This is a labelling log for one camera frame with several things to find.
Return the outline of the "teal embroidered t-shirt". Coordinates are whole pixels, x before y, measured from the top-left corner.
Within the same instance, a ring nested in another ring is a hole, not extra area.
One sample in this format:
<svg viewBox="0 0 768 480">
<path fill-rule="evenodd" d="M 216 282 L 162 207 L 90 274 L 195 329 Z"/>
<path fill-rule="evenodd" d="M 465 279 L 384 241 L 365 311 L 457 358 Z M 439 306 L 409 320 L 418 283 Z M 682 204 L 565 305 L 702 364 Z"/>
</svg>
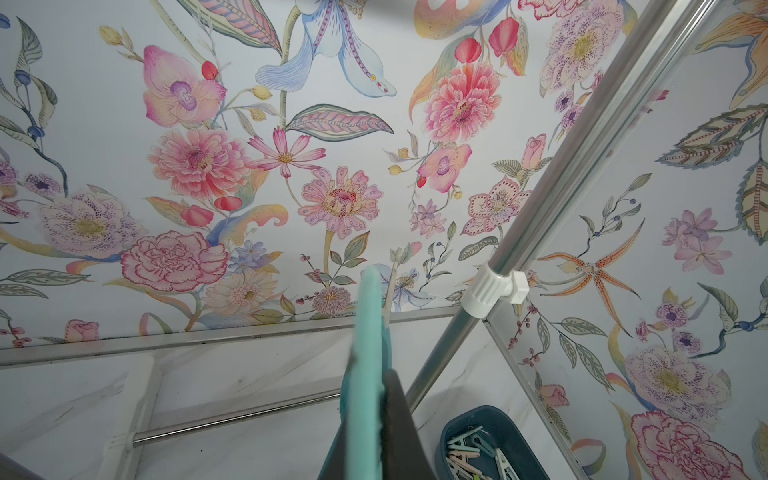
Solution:
<svg viewBox="0 0 768 480">
<path fill-rule="evenodd" d="M 383 477 L 384 376 L 391 367 L 383 280 L 378 268 L 369 267 L 358 288 L 353 342 L 339 398 L 341 425 L 321 468 L 321 479 Z"/>
</svg>

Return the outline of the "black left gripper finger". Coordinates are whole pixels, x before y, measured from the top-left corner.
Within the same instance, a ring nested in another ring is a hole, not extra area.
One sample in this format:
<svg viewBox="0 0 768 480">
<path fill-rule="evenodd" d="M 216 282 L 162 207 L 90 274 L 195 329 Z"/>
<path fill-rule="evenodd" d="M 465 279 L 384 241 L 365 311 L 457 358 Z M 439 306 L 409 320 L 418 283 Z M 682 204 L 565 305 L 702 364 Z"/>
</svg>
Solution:
<svg viewBox="0 0 768 480">
<path fill-rule="evenodd" d="M 399 376 L 383 374 L 381 460 L 384 480 L 435 480 L 415 427 Z"/>
</svg>

